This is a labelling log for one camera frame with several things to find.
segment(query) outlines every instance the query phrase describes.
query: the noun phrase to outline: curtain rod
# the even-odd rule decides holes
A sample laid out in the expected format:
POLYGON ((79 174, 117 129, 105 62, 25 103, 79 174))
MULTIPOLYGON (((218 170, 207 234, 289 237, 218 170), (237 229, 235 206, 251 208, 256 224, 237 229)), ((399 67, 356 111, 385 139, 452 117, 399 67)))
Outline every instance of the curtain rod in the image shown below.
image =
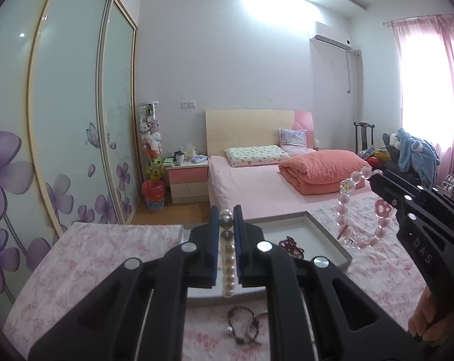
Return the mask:
POLYGON ((423 17, 429 17, 429 16, 454 16, 454 15, 451 13, 446 13, 446 14, 438 13, 436 15, 421 15, 421 16, 414 16, 414 17, 406 17, 404 19, 398 19, 398 20, 384 21, 384 22, 382 22, 382 24, 384 26, 387 26, 392 23, 399 23, 401 21, 406 21, 406 20, 416 20, 416 19, 421 19, 423 17))

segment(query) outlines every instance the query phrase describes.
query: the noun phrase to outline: wooden floor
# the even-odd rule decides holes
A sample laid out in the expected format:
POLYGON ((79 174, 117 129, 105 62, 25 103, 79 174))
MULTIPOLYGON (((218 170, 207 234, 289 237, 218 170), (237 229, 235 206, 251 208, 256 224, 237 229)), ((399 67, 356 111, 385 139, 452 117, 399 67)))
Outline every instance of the wooden floor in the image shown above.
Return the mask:
POLYGON ((174 205, 170 194, 165 196, 165 207, 156 212, 147 209, 145 200, 141 200, 132 225, 175 225, 197 224, 210 220, 210 203, 193 202, 174 205))

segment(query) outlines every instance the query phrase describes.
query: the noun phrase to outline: beige headboard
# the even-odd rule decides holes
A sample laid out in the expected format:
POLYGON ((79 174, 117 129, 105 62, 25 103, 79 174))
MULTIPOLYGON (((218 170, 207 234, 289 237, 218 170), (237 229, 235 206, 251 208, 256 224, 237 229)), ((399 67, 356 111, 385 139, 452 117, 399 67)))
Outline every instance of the beige headboard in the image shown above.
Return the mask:
POLYGON ((205 122, 209 156, 224 156, 228 148, 278 145, 278 129, 307 129, 308 146, 313 148, 314 126, 308 111, 207 110, 205 122))

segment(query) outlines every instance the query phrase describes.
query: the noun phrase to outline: pink curtain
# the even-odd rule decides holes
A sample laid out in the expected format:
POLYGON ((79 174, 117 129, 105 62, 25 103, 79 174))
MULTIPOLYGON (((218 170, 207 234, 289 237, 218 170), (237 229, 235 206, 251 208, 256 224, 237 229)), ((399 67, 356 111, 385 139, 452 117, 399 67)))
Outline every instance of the pink curtain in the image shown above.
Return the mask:
POLYGON ((435 146, 439 182, 454 174, 454 16, 391 26, 401 59, 402 126, 435 146))

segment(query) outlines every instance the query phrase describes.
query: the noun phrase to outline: tray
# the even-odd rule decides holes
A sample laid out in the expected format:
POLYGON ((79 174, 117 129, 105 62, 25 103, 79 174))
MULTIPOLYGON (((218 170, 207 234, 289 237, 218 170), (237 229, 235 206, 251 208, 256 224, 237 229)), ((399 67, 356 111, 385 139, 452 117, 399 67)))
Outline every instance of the tray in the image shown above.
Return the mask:
MULTIPOLYGON (((309 212, 278 215, 275 217, 257 218, 246 221, 262 228, 265 240, 278 244, 287 236, 292 237, 297 246, 303 248, 306 260, 322 255, 334 263, 341 271, 347 270, 352 257, 339 242, 309 212)), ((190 230, 199 224, 184 226, 182 242, 190 236, 190 230)), ((225 301, 221 296, 222 272, 219 270, 217 284, 212 289, 189 288, 187 298, 189 305, 206 305, 207 302, 225 301)), ((243 288, 237 283, 232 299, 249 300, 264 296, 265 288, 243 288)))

